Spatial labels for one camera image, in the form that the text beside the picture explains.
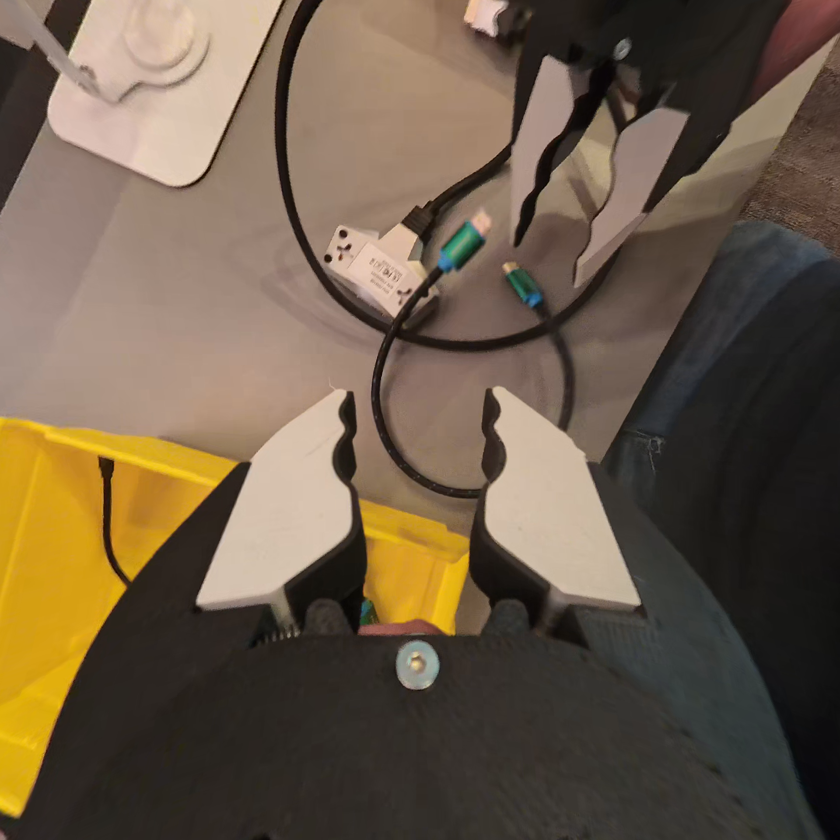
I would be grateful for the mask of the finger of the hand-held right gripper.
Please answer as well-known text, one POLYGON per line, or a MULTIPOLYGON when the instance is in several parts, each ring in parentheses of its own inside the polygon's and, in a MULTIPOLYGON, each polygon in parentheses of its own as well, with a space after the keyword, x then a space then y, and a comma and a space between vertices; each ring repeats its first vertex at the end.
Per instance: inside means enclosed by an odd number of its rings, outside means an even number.
POLYGON ((591 222, 590 237, 574 266, 574 287, 592 280, 646 219, 645 206, 683 133, 689 115, 654 108, 618 135, 611 157, 612 183, 591 222))
POLYGON ((511 148, 511 242, 519 246, 533 220, 550 165, 590 89, 592 72, 542 58, 511 148))

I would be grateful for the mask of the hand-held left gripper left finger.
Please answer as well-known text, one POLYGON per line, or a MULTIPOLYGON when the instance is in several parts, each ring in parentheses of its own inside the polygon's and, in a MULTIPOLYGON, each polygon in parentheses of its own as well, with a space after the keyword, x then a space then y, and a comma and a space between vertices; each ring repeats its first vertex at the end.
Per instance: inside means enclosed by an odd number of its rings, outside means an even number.
POLYGON ((309 606, 338 603, 356 633, 366 543, 353 477, 354 394, 335 389, 274 433, 250 460, 196 606, 266 606, 302 630, 309 606))

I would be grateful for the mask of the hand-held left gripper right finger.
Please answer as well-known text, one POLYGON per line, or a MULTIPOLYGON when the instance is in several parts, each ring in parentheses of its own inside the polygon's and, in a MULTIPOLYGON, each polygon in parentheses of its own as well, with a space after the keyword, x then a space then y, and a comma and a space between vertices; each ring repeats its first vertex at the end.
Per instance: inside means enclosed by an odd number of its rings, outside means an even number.
POLYGON ((642 598, 572 438, 501 386, 486 390, 471 579, 551 634, 572 607, 633 614, 642 598))

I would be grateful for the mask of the white hdmi switch box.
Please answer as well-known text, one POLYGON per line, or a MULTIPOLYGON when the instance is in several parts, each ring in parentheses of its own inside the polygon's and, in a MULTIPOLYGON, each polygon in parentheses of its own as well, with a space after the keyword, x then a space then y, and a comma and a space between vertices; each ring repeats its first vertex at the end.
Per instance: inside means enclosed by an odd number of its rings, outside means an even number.
POLYGON ((420 237, 404 224, 383 235, 339 226, 322 252, 322 266, 389 322, 427 276, 423 249, 420 237))

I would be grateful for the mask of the yellow plastic bin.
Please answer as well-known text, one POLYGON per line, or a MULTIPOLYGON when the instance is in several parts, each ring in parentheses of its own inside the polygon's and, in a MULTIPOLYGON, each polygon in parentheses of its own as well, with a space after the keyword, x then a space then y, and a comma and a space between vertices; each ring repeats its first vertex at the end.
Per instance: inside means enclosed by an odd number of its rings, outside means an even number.
MULTIPOLYGON (((282 834, 309 762, 344 746, 363 764, 364 694, 391 681, 408 636, 358 635, 341 606, 302 630, 266 606, 203 611, 197 593, 249 462, 142 438, 2 421, 2 812, 16 838, 248 838, 282 834), (102 546, 98 457, 114 461, 102 546)), ((360 502, 363 595, 381 623, 444 634, 467 537, 360 502)))

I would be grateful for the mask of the person's right hand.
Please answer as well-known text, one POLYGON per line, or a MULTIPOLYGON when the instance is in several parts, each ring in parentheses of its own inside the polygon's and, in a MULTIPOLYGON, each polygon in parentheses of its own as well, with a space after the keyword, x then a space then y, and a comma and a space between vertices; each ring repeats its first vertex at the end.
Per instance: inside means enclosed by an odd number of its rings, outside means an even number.
POLYGON ((747 105, 810 59, 839 32, 839 1, 791 1, 764 48, 747 105))

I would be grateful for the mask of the person's jeans leg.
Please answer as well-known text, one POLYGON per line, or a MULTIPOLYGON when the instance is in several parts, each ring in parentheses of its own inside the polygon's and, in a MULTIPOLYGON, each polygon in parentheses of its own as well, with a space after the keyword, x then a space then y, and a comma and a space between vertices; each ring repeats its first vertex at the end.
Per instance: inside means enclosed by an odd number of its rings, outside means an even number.
POLYGON ((737 222, 722 240, 602 459, 639 508, 650 511, 667 438, 711 367, 771 299, 830 258, 818 241, 767 221, 737 222))

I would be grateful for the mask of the white tablet stand base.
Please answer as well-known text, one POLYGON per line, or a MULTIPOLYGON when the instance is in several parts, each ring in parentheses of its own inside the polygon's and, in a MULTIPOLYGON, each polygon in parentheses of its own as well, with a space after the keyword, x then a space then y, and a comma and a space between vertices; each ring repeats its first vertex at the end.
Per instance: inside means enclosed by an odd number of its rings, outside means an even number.
POLYGON ((58 71, 55 136, 169 187, 199 181, 280 1, 2 2, 2 37, 58 71))

